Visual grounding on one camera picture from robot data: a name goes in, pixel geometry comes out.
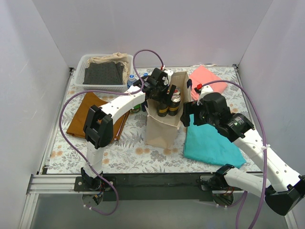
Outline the dark can dented lid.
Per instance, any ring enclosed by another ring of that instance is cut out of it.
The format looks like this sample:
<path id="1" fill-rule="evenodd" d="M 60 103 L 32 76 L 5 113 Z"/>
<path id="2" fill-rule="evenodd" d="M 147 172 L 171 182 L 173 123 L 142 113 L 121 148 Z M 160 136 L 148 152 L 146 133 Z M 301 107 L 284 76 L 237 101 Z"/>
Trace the dark can dented lid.
<path id="1" fill-rule="evenodd" d="M 168 112 L 168 105 L 163 102 L 159 102 L 157 106 L 157 115 L 159 117 L 165 117 L 167 115 L 167 112 Z"/>

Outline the Pocari Sweat bottle blue label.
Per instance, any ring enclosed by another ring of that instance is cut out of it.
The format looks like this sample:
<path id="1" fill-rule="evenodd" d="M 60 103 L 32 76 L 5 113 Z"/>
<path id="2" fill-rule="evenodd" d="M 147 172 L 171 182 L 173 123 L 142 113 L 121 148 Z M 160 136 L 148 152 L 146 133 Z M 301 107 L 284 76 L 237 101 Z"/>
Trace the Pocari Sweat bottle blue label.
<path id="1" fill-rule="evenodd" d="M 129 89 L 134 84 L 135 81 L 136 81 L 135 76 L 133 74 L 130 74 L 127 80 L 127 88 Z"/>

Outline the green Perrier bottle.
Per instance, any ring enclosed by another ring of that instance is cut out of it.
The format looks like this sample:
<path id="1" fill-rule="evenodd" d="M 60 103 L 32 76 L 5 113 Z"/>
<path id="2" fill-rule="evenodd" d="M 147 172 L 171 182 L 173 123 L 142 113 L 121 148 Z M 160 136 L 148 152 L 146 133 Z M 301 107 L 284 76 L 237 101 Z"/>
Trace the green Perrier bottle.
<path id="1" fill-rule="evenodd" d="M 137 113 L 137 112 L 140 111 L 140 108 L 141 108 L 141 105 L 138 104 L 138 105 L 134 106 L 130 111 L 131 111 L 132 113 Z"/>
<path id="2" fill-rule="evenodd" d="M 142 108 L 142 111 L 145 112 L 146 111 L 146 106 L 147 106 L 147 102 L 143 102 L 141 103 L 141 108 Z"/>

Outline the beige canvas tote bag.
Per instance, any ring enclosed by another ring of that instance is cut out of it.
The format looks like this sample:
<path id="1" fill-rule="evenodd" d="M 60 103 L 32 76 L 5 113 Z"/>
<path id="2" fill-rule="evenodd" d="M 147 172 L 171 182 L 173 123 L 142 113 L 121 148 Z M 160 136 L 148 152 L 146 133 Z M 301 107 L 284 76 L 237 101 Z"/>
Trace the beige canvas tote bag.
<path id="1" fill-rule="evenodd" d="M 148 115 L 145 137 L 147 144 L 163 149 L 172 149 L 177 132 L 180 127 L 183 127 L 183 123 L 180 121 L 183 114 L 183 104 L 191 101 L 191 87 L 187 85 L 188 80 L 187 72 L 174 72 L 172 75 L 170 85 L 176 85 L 181 89 L 181 102 L 175 116 L 158 116 L 158 102 L 152 99 L 147 100 L 146 111 Z"/>

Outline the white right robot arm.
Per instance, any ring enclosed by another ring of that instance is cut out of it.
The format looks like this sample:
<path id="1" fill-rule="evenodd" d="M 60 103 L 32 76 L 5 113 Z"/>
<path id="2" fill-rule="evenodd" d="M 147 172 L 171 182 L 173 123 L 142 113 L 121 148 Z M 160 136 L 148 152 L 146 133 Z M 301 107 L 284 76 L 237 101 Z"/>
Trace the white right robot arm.
<path id="1" fill-rule="evenodd" d="M 288 166 L 267 145 L 246 116 L 231 113 L 220 93 L 206 94 L 199 102 L 184 103 L 181 121 L 185 127 L 190 125 L 190 115 L 193 115 L 196 126 L 213 126 L 220 135 L 246 153 L 265 176 L 250 175 L 226 164 L 205 181 L 205 185 L 223 190 L 237 187 L 258 197 L 263 196 L 269 208 L 281 216 L 304 198 L 305 177 Z"/>

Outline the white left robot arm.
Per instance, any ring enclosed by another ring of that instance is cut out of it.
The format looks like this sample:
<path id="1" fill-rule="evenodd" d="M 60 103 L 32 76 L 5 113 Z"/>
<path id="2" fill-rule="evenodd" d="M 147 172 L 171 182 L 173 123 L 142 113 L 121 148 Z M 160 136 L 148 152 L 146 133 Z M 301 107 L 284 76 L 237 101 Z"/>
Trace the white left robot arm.
<path id="1" fill-rule="evenodd" d="M 104 148 L 114 137 L 113 125 L 125 113 L 148 99 L 169 104 L 175 86 L 170 86 L 173 71 L 155 68 L 153 72 L 138 80 L 123 95 L 102 106 L 90 107 L 84 124 L 87 141 L 87 164 L 81 169 L 82 179 L 89 190 L 101 187 L 102 158 Z"/>

